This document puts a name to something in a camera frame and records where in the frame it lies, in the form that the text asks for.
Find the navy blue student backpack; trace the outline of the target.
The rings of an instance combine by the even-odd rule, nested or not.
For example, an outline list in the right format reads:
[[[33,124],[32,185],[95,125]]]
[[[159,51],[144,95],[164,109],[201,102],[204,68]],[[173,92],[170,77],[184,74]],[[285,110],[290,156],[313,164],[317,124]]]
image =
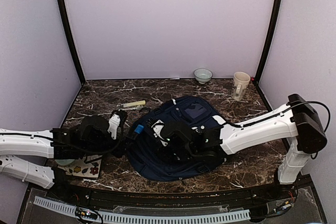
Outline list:
[[[169,100],[133,123],[126,156],[149,180],[170,182],[208,173],[228,159],[219,138],[220,118],[203,98]]]

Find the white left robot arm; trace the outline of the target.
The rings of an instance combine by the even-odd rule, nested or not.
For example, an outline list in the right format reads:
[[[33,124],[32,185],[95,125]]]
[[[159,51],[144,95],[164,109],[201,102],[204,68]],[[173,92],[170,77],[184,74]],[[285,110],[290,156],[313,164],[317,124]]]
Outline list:
[[[67,184],[64,170],[39,166],[22,156],[66,160],[112,153],[123,140],[127,117],[126,111],[114,110],[109,119],[100,115],[85,116],[70,129],[38,132],[1,129],[1,173],[44,189],[54,186],[54,193],[61,200],[69,201],[74,197],[74,189]]]

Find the yellow highlighter pen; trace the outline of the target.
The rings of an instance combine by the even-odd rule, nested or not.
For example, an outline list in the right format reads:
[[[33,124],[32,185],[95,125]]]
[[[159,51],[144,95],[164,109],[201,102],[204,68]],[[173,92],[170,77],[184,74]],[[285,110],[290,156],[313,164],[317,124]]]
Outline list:
[[[141,101],[124,103],[124,104],[121,105],[121,107],[123,109],[126,109],[126,108],[139,107],[139,106],[144,106],[144,105],[146,105],[146,101],[145,100],[141,100]]]

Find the blue capped black marker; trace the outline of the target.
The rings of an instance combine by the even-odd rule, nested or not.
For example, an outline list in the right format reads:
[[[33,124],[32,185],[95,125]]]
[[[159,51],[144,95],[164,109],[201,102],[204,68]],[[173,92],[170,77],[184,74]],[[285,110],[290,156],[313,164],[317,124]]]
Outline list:
[[[137,136],[142,133],[143,129],[144,129],[144,126],[141,124],[138,124],[136,127],[130,130],[129,137],[131,139],[136,139]]]

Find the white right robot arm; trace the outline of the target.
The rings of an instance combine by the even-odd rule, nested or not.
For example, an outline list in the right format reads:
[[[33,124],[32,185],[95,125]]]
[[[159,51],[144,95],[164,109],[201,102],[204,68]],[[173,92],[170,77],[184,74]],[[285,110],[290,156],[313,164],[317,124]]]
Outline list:
[[[287,104],[238,124],[230,125],[223,117],[213,116],[217,127],[201,127],[197,133],[179,122],[156,120],[151,126],[154,136],[171,144],[173,139],[185,143],[184,148],[194,157],[203,157],[208,147],[220,147],[227,155],[233,155],[246,148],[267,143],[279,138],[292,138],[290,149],[277,171],[278,180],[268,188],[273,200],[280,199],[288,191],[288,185],[295,182],[309,156],[321,151],[327,144],[327,137],[312,101],[305,101],[298,94],[289,96]]]

